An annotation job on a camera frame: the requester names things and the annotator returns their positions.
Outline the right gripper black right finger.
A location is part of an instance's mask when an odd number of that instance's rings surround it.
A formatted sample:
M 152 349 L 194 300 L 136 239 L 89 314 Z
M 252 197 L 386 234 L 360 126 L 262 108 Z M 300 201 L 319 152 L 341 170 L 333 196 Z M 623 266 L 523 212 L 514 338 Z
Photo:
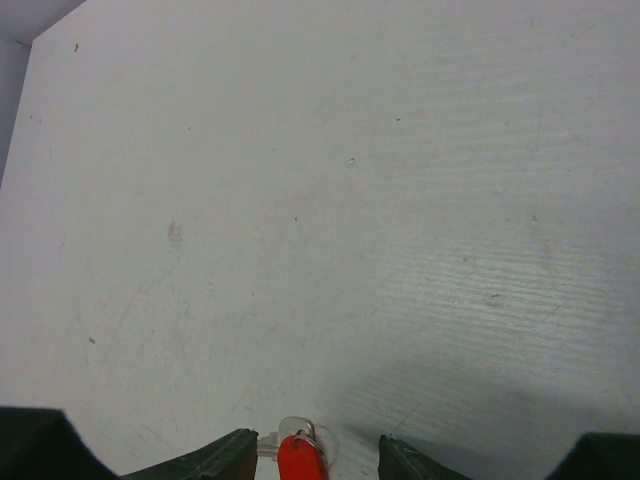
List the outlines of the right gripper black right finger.
M 582 435 L 558 464 L 548 470 L 523 459 L 435 442 L 382 435 L 378 441 L 380 479 L 637 479 L 639 437 L 622 433 Z

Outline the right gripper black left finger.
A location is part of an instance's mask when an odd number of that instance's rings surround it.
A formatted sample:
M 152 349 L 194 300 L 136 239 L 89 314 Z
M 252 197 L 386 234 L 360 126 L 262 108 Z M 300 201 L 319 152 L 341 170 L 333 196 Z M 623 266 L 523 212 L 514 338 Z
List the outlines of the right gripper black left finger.
M 126 479 L 253 479 L 257 433 L 237 429 L 193 452 L 126 474 Z M 1 409 L 3 479 L 117 479 L 84 444 L 64 412 Z

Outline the small key red cap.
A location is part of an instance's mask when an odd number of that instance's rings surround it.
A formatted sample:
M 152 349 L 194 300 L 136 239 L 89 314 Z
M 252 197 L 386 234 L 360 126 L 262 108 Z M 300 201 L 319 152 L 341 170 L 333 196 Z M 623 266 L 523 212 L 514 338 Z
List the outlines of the small key red cap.
M 338 452 L 330 430 L 299 416 L 283 418 L 276 431 L 257 442 L 258 456 L 277 464 L 281 480 L 327 480 Z

